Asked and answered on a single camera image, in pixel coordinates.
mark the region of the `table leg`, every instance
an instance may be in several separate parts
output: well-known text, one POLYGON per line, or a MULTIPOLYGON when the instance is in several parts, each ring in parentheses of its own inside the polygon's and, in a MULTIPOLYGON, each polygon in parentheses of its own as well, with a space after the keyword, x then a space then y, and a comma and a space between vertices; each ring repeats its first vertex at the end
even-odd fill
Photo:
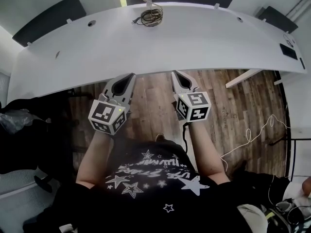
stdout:
POLYGON ((282 75, 280 80, 277 80, 274 82, 274 85, 278 85, 280 83, 286 82, 286 83, 291 83, 292 81, 295 81, 295 79, 298 78, 297 73, 287 73, 282 75))
POLYGON ((247 72, 243 73, 242 75, 236 77, 235 79, 231 80, 230 82, 226 83, 226 88, 231 88, 232 86, 254 76, 255 74, 261 72, 262 69, 250 69, 247 72))

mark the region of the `black t-shirt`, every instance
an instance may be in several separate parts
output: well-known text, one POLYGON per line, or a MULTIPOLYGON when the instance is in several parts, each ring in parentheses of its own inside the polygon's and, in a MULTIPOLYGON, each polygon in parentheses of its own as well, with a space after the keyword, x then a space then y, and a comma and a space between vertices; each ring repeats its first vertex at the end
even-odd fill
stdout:
POLYGON ((61 187, 53 206, 38 217, 37 227, 52 232, 72 224, 79 233, 250 232, 237 206, 256 204, 252 189, 234 183, 217 185, 200 176, 179 145, 147 143, 110 160, 101 186, 61 187))

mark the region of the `white cable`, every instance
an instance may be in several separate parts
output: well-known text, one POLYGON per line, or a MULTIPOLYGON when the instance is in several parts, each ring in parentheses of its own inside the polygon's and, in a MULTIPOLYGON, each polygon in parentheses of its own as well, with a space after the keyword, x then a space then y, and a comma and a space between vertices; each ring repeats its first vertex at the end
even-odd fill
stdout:
POLYGON ((157 6, 157 7, 160 7, 160 8, 161 8, 161 11, 163 11, 162 6, 160 6, 160 5, 156 4, 156 3, 152 2, 152 1, 148 1, 148 0, 143 0, 143 1, 144 1, 144 2, 146 2, 146 4, 148 4, 148 3, 152 3, 153 5, 155 5, 155 6, 157 6))
POLYGON ((225 161, 222 157, 220 157, 220 158, 221 158, 221 160, 222 160, 223 162, 225 162, 225 164, 226 164, 225 171, 227 172, 227 170, 228 170, 228 163, 227 163, 227 161, 225 161))
POLYGON ((274 206, 274 204, 273 204, 273 203, 271 202, 271 200, 270 200, 270 188, 271 188, 271 186, 272 186, 273 180, 274 180, 274 175, 273 175, 271 184, 270 184, 270 186, 269 186, 269 190, 268 190, 268 199, 269 199, 270 203, 274 206))
POLYGON ((268 121, 269 121, 269 120, 270 120, 270 127, 273 127, 273 125, 274 125, 274 117, 276 118, 276 120, 277 120, 278 122, 284 124, 285 128, 290 129, 290 127, 287 127, 287 126, 285 125, 285 123, 283 123, 283 122, 281 122, 280 120, 278 120, 278 118, 277 118, 274 114, 272 114, 271 116, 269 116, 269 118, 268 118, 267 122, 265 123, 265 125, 262 126, 259 135, 257 135, 253 140, 251 140, 251 139, 252 139, 252 132, 251 132, 250 129, 247 129, 246 132, 245 132, 246 139, 247 139, 247 143, 242 144, 242 145, 236 147, 235 149, 231 150, 230 152, 223 154, 221 157, 224 157, 224 156, 226 156, 226 155, 232 153, 234 150, 237 150, 237 149, 240 148, 240 147, 246 146, 246 145, 250 144, 251 142, 253 142, 255 139, 257 139, 257 138, 261 135, 261 132, 262 132, 263 128, 266 127, 266 125, 268 124, 268 121))

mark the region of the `white desk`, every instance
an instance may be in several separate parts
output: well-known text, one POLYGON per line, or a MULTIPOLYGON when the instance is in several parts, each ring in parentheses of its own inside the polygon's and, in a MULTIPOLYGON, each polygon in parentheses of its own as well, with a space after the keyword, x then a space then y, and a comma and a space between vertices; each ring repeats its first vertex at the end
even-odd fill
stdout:
MULTIPOLYGON (((263 69, 307 72, 300 60, 283 55, 279 44, 287 45, 284 32, 268 23, 208 5, 162 6, 163 22, 154 28, 131 24, 147 9, 145 4, 139 4, 89 15, 38 39, 17 57, 8 102, 129 72, 249 69, 227 87, 263 69), (96 24, 88 27, 92 20, 96 24)), ((299 59, 296 44, 294 49, 299 59)))

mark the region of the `plastic bag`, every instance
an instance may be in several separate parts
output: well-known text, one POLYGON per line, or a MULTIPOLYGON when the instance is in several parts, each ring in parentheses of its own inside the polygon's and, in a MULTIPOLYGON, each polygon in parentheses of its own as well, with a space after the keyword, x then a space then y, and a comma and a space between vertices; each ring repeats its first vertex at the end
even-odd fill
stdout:
POLYGON ((31 126, 36 116, 28 110, 9 110, 5 114, 0 113, 0 124, 9 133, 15 134, 24 126, 31 126))

